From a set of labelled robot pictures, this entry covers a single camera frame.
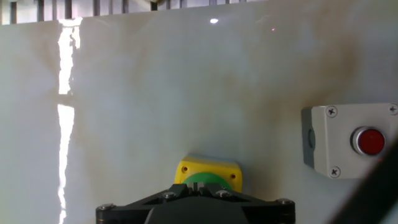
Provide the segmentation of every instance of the white wall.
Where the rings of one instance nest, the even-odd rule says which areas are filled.
[[[2,1],[2,24],[10,23],[10,3],[8,0]],[[231,4],[238,3],[239,0],[230,0]],[[225,4],[225,0],[218,0],[217,4]],[[209,0],[187,0],[187,7],[208,6]],[[171,9],[180,8],[180,0],[171,0]],[[113,0],[113,14],[121,14],[122,0]],[[109,14],[109,0],[101,0],[100,2],[101,15]],[[159,4],[158,10],[166,10],[166,3]],[[148,0],[129,0],[129,12],[148,12],[150,11],[150,4]],[[89,17],[93,16],[93,1],[92,0],[73,0],[72,1],[72,17]],[[57,0],[57,19],[65,18],[64,1]],[[52,18],[52,1],[44,1],[44,20],[51,21]],[[17,2],[17,23],[36,22],[37,10],[34,0],[20,0]]]

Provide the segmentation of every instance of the bolt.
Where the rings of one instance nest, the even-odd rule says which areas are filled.
[[[388,111],[390,112],[391,115],[397,115],[398,105],[396,105],[395,103],[391,103],[390,106],[388,107]]]
[[[219,197],[230,197],[231,196],[231,193],[229,193],[226,190],[219,190],[219,191],[216,192],[216,194]]]
[[[329,169],[329,176],[331,178],[337,178],[340,176],[340,174],[341,174],[340,168],[337,166],[334,166]]]
[[[326,108],[326,115],[328,115],[329,118],[334,118],[337,116],[337,108],[335,106],[328,106]]]
[[[107,203],[107,204],[103,204],[103,205],[99,206],[98,209],[105,211],[105,210],[111,209],[115,206],[116,205],[114,205],[113,203]]]
[[[282,205],[287,205],[287,204],[293,203],[293,201],[291,201],[291,200],[289,200],[287,198],[280,198],[280,199],[278,199],[276,201],[281,203]]]
[[[164,192],[162,194],[163,198],[166,199],[170,199],[170,198],[174,198],[176,196],[176,194],[174,192]]]

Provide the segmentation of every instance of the black cable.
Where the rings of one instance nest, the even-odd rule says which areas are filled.
[[[379,223],[398,200],[398,141],[337,213],[331,224]]]

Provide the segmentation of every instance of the white panel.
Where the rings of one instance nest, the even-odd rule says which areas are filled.
[[[394,4],[271,0],[0,27],[2,222],[94,223],[97,205],[169,187],[192,152],[237,160],[244,193],[290,198],[297,223],[325,223],[358,181],[303,163],[300,110],[398,101]]]

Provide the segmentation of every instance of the emergency stop button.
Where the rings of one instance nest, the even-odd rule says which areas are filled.
[[[378,155],[386,146],[386,139],[376,128],[361,127],[354,131],[351,144],[360,155]]]

